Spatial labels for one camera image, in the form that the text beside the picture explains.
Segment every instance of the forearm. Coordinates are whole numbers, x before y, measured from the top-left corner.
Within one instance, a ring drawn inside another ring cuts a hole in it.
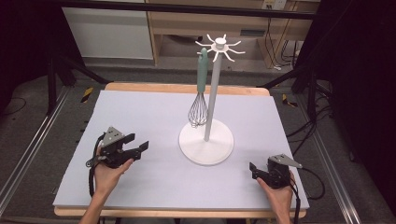
[[[99,220],[99,216],[102,212],[102,209],[105,205],[108,194],[95,192],[93,194],[90,205],[85,211],[84,216],[82,217],[80,224],[96,224]]]
[[[290,224],[290,217],[289,214],[283,214],[283,215],[279,215],[276,214],[276,223],[277,224]]]

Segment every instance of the wooden table edge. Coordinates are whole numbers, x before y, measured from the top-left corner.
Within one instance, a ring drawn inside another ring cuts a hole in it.
[[[197,87],[196,85],[187,84],[111,82],[106,85],[105,90],[196,93]],[[209,85],[206,86],[205,93],[210,93]],[[252,88],[244,86],[218,86],[218,94],[270,96],[269,91],[265,88]]]
[[[55,206],[54,212],[60,217],[82,217],[85,208]],[[305,217],[306,210],[301,209],[299,218]],[[270,210],[155,210],[155,209],[103,209],[102,217],[223,217],[223,218],[267,218],[275,217]]]

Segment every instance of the wrist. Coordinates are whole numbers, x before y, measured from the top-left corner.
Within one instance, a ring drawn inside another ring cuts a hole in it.
[[[93,195],[97,195],[98,197],[101,198],[107,198],[111,194],[111,191],[112,191],[111,189],[97,188]]]
[[[94,203],[97,206],[103,206],[105,205],[105,202],[109,195],[110,193],[107,193],[102,190],[97,190],[92,196],[92,203]]]
[[[276,214],[276,223],[277,224],[290,224],[290,214]]]

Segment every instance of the whisk handle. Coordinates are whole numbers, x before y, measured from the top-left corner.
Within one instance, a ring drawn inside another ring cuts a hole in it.
[[[197,72],[197,90],[198,92],[204,92],[206,86],[207,77],[207,50],[206,48],[201,49],[201,54],[198,58],[198,72]]]

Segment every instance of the black cable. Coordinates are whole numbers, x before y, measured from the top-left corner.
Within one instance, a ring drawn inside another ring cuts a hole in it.
[[[297,40],[294,41],[294,50],[293,57],[291,58],[291,69],[294,69],[294,65],[296,64],[296,51],[297,51]]]
[[[282,50],[280,51],[280,58],[283,61],[285,61],[285,62],[289,62],[289,60],[285,59],[285,58],[289,58],[289,56],[285,56],[284,55],[286,47],[288,46],[288,44],[289,44],[289,40],[285,40],[285,43],[283,43],[283,46],[282,46]]]
[[[328,115],[330,115],[331,113],[327,113],[327,114],[325,114],[325,115],[323,115],[323,117],[322,118],[320,118],[320,119],[317,119],[317,122],[318,121],[320,121],[320,120],[322,120],[322,119],[324,119],[324,118],[326,118],[326,116],[328,116]],[[314,133],[314,131],[313,132],[311,132],[306,138],[309,138],[309,137],[311,137],[312,136],[312,134]],[[304,139],[300,139],[300,140],[294,140],[294,141],[288,141],[289,143],[297,143],[297,142],[301,142],[301,141],[304,141]]]
[[[102,141],[105,138],[105,134],[106,133],[103,133],[101,136],[98,137],[98,140],[96,141],[95,147],[93,149],[93,155],[92,155],[93,164],[91,166],[91,169],[90,169],[90,172],[89,172],[89,176],[88,176],[88,184],[89,184],[89,188],[90,188],[91,197],[95,193],[94,188],[93,188],[93,177],[95,176],[95,168],[96,168],[96,165],[97,165],[97,164],[94,164],[95,163],[95,158],[96,158],[96,151],[97,151],[97,148],[99,147],[100,141]]]
[[[323,180],[319,177],[319,175],[315,174],[313,171],[311,171],[309,169],[306,169],[306,168],[303,167],[302,170],[307,171],[311,175],[314,175],[318,179],[318,181],[320,182],[320,185],[322,186],[322,192],[319,194],[319,196],[317,196],[317,197],[310,196],[310,197],[308,197],[308,199],[310,199],[310,200],[319,200],[319,199],[323,198],[324,194],[326,193],[326,187],[324,186]]]
[[[322,112],[329,110],[330,108],[331,108],[331,107],[330,107],[329,105],[327,105],[327,106],[321,108],[321,109],[317,112],[316,117],[318,117]],[[292,132],[292,133],[286,134],[286,137],[292,137],[292,136],[294,136],[295,134],[297,134],[297,133],[303,131],[304,129],[306,129],[306,128],[308,128],[310,125],[312,125],[312,124],[314,124],[314,123],[320,121],[321,119],[315,119],[315,120],[312,120],[312,119],[311,119],[311,120],[309,120],[307,123],[305,123],[305,124],[304,124],[301,128],[299,128],[298,130],[296,130],[296,131],[294,131],[294,132]]]
[[[271,38],[270,26],[271,26],[271,18],[268,18],[268,21],[267,21],[267,33],[265,34],[265,38],[264,38],[264,46],[265,46],[265,49],[267,50],[268,56],[270,56],[270,59],[271,59],[271,63],[272,63],[274,66],[276,66],[276,65],[277,65],[277,66],[287,66],[288,64],[280,63],[280,62],[278,62],[277,59],[276,59],[276,54],[275,54],[275,51],[274,51],[274,44],[273,44],[272,38]],[[273,55],[274,55],[274,59],[272,58],[271,53],[270,53],[270,51],[269,51],[268,48],[267,48],[267,36],[270,37],[270,43],[271,43],[271,47],[272,47],[272,52],[273,52]]]
[[[321,99],[328,99],[328,97],[325,94],[323,94],[323,95],[321,94],[321,96],[318,97],[318,99],[315,100],[315,103],[318,103],[318,101],[321,100]]]
[[[294,224],[298,224],[298,216],[300,214],[301,200],[300,200],[300,196],[298,195],[297,184],[296,184],[296,182],[295,182],[295,180],[293,178],[286,178],[277,169],[275,169],[275,171],[279,174],[280,178],[282,178],[285,182],[287,182],[289,184],[289,186],[291,187],[291,190],[293,190],[294,194],[296,195],[296,209],[295,209],[295,212],[294,212],[294,222],[293,223]]]
[[[22,110],[26,106],[26,100],[21,97],[12,97],[11,100],[23,100],[23,105],[20,108],[16,109],[15,111],[2,114],[2,116],[8,116],[8,115],[15,114],[18,111]]]
[[[312,133],[315,131],[317,127],[317,124],[315,123],[314,125],[311,126],[311,129],[309,130],[309,132],[306,134],[305,138],[303,139],[303,141],[301,141],[300,145],[297,146],[297,148],[293,151],[292,155],[294,156],[298,150],[300,150],[300,148],[303,146],[304,142],[312,135]]]

